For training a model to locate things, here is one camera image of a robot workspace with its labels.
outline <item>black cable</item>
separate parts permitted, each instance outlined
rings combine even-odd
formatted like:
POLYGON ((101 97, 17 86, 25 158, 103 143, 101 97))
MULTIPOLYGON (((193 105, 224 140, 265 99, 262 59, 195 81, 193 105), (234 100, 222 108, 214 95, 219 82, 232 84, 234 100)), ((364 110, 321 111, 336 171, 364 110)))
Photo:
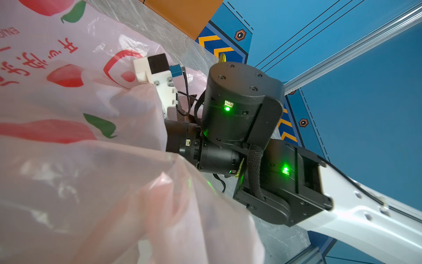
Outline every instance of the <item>black cable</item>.
POLYGON ((317 27, 319 27, 322 23, 324 23, 325 21, 327 21, 328 19, 330 19, 330 17, 334 16, 337 12, 339 12, 341 9, 343 9, 346 5, 350 4, 353 0, 350 0, 347 4, 343 5, 340 9, 338 9, 336 12, 334 12, 331 16, 329 16, 328 18, 326 18, 324 21, 322 21, 319 25, 317 25, 316 27, 314 27, 311 31, 309 31, 308 33, 306 33, 306 35, 304 35, 303 37, 301 37, 299 40, 297 40, 295 43, 293 43, 290 47, 288 47, 287 49, 285 49, 282 53, 280 53, 279 55, 277 55, 277 57, 273 58, 269 63, 265 64, 264 67, 261 68, 261 70, 263 68, 265 68, 268 64, 270 64, 271 62, 273 62, 276 58, 278 58, 281 54, 285 53, 288 49, 290 49, 293 45, 295 45, 297 42, 299 42, 301 39, 303 39, 304 37, 306 37, 309 33, 311 33, 314 29, 316 29, 317 27))
MULTIPOLYGON (((371 198, 372 200, 374 200, 375 202, 377 202, 380 205, 383 205, 384 202, 381 201, 378 197, 376 197, 375 195, 369 193, 367 190, 365 190, 364 188, 360 187, 359 184, 357 184, 354 180, 352 180, 351 178, 349 178, 347 175, 345 175, 339 168, 337 168, 336 166, 334 166, 331 162, 329 162, 328 160, 326 160, 325 158, 321 157, 318 155, 318 157, 324 161, 326 164, 328 164, 329 166, 331 166, 331 168, 333 168, 336 172, 338 172, 341 176, 343 176, 343 178, 345 178, 350 184, 352 184, 356 189, 358 189, 361 193, 365 194, 366 196, 368 196, 369 198, 371 198)), ((419 219, 411 214, 408 214, 398 208, 395 208, 393 206, 389 206, 389 208, 394 211, 397 212, 401 215, 404 215, 416 222, 422 223, 422 219, 419 219)))
POLYGON ((201 120, 198 118, 198 109, 201 106, 201 104, 204 103, 204 100, 205 100, 205 90, 202 92, 201 96, 199 97, 198 102, 196 102, 195 109, 193 111, 195 121, 199 126, 202 126, 202 125, 201 125, 201 120))
POLYGON ((287 54, 284 58, 282 58, 281 60, 279 60, 276 64, 274 64, 273 66, 271 66, 268 70, 264 71, 267 72, 269 71, 272 67, 276 66, 279 62, 281 62, 282 60, 284 60, 287 56, 289 56, 290 54, 292 54, 295 50, 297 50, 298 48, 300 48, 301 46, 303 46, 306 42, 310 41, 311 39, 313 39, 316 35, 320 34, 324 29, 326 29, 327 27, 331 26, 334 22, 336 22, 337 20, 339 20, 340 18, 342 18, 345 14, 347 14, 348 12, 352 11, 355 7, 357 7, 358 5, 360 5, 363 1, 362 0, 360 3, 358 3, 357 5, 355 5, 354 7, 352 7, 349 11, 347 11, 346 13, 344 13, 343 15, 341 15, 341 17, 337 18, 336 20, 334 20, 333 22, 331 22, 331 24, 329 24, 328 26, 324 27, 321 31, 319 31, 317 34, 315 34, 312 38, 308 39, 307 41, 305 41, 302 45, 300 45, 299 47, 297 47, 296 49, 294 49, 291 53, 287 54))
POLYGON ((373 262, 364 262, 364 261, 358 261, 358 260, 353 260, 353 259, 343 259, 343 258, 336 258, 336 257, 330 257, 330 256, 325 256, 325 257, 332 258, 332 259, 342 259, 342 260, 347 260, 347 261, 352 261, 352 262, 357 262, 357 263, 375 264, 373 262))
MULTIPOLYGON (((181 93, 181 94, 183 94, 183 95, 185 95, 185 96, 188 96, 186 93, 184 93, 184 92, 178 92, 178 93, 181 93)), ((193 100, 195 100, 195 101, 198 101, 198 99, 196 99, 194 96, 192 96, 192 95, 189 95, 189 97, 190 98, 192 98, 193 100)))
POLYGON ((223 184, 223 191, 222 191, 222 193, 224 193, 226 191, 226 183, 222 179, 220 179, 220 177, 218 177, 217 174, 213 173, 213 175, 214 175, 214 178, 216 178, 217 180, 219 180, 221 182, 221 184, 223 184))
POLYGON ((189 115, 190 109, 192 108, 192 105, 190 104, 190 99, 189 99, 189 89, 188 89, 188 84, 187 84, 186 71, 183 71, 183 77, 185 79, 185 86, 186 86, 186 94, 185 95, 188 97, 187 98, 188 110, 187 110, 187 113, 185 113, 185 114, 180 111, 180 109, 179 109, 180 101, 179 101, 179 97, 178 96, 177 96, 177 102, 178 102, 178 104, 176 105, 176 110, 177 110, 177 112, 179 112, 179 114, 181 114, 182 116, 186 117, 186 116, 189 115))
POLYGON ((300 32, 302 32, 302 30, 304 30, 307 26, 309 26, 312 22, 314 22, 315 20, 317 20, 320 16, 322 16, 325 12, 327 12, 330 8, 332 8, 335 4, 337 4, 340 0, 338 0, 337 2, 335 2, 332 6, 330 6, 327 10, 325 10, 324 12, 322 12, 319 16, 316 17, 316 19, 312 20, 309 24, 307 24, 304 28, 302 28, 299 32, 297 32, 293 37, 289 38, 288 41, 284 42, 283 45, 281 45, 280 47, 278 47, 275 51, 273 51, 273 53, 271 53, 270 55, 268 55, 265 59, 263 59, 260 63, 258 63, 256 67, 258 67, 259 64, 263 63, 264 60, 268 59, 268 57, 270 57, 272 54, 274 54, 279 48, 281 48, 282 46, 284 46, 284 44, 286 44, 287 42, 289 42, 292 38, 294 38, 297 34, 299 34, 300 32))

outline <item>red chinese text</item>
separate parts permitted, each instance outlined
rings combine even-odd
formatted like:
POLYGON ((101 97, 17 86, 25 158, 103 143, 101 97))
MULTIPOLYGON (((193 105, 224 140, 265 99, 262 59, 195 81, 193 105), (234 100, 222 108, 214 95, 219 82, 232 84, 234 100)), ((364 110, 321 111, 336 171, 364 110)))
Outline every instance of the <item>red chinese text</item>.
POLYGON ((78 47, 73 46, 72 42, 69 42, 68 38, 65 38, 65 41, 66 41, 67 44, 64 44, 61 40, 58 40, 58 41, 60 42, 60 44, 63 45, 63 47, 65 47, 65 49, 69 50, 69 53, 72 53, 72 52, 74 52, 75 50, 78 49, 78 47))
POLYGON ((4 78, 2 78, 1 76, 0 76, 0 86, 6 86, 6 85, 8 85, 8 84, 11 84, 11 83, 18 83, 18 82, 15 82, 15 81, 4 81, 4 78))
POLYGON ((13 65, 8 64, 6 61, 3 61, 1 65, 3 66, 0 68, 2 71, 7 71, 8 73, 17 73, 19 75, 23 74, 24 76, 29 75, 29 72, 26 70, 14 68, 13 65))
POLYGON ((23 65, 27 65, 27 66, 35 68, 35 69, 40 69, 40 68, 45 69, 46 68, 45 65, 48 65, 48 64, 46 63, 45 60, 38 59, 32 53, 30 53, 30 55, 31 55, 32 58, 28 58, 28 55, 27 55, 26 52, 22 53, 22 57, 24 59, 26 59, 26 62, 22 63, 23 65))

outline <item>green led light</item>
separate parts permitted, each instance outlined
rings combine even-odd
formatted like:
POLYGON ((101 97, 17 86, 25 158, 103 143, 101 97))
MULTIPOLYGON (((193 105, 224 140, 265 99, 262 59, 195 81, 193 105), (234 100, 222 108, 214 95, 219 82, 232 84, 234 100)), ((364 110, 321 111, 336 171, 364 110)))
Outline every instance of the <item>green led light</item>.
POLYGON ((288 176, 288 175, 290 175, 290 172, 289 172, 289 167, 288 167, 287 165, 284 165, 284 167, 283 167, 283 169, 281 170, 281 172, 282 172, 283 174, 286 174, 287 176, 288 176))

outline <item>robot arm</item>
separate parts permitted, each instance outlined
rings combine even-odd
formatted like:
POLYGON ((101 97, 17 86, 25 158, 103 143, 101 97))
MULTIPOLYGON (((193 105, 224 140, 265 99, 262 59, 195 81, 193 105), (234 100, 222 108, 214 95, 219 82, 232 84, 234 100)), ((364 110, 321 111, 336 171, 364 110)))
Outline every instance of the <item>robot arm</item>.
MULTIPOLYGON (((143 65, 137 76, 150 71, 143 65)), ((200 171, 238 177, 233 198, 267 222, 334 237, 385 263, 421 263, 422 212, 369 190, 315 153, 270 139, 283 96, 280 81, 251 66, 213 65, 197 103, 204 104, 202 121, 166 119, 167 151, 200 171)))
POLYGON ((298 223, 343 241, 384 263, 420 263, 422 213, 384 197, 375 197, 334 166, 319 166, 321 190, 333 201, 323 210, 298 223))

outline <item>pink plastic bag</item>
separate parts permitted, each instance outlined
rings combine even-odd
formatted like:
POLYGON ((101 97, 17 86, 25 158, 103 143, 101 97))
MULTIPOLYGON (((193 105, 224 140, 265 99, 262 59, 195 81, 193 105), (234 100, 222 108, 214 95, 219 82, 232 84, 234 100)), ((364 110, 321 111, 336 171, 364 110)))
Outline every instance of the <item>pink plastic bag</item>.
POLYGON ((0 4, 3 263, 136 263, 146 239, 152 263, 263 262, 250 214, 163 152, 155 86, 132 75, 160 45, 84 2, 0 4))

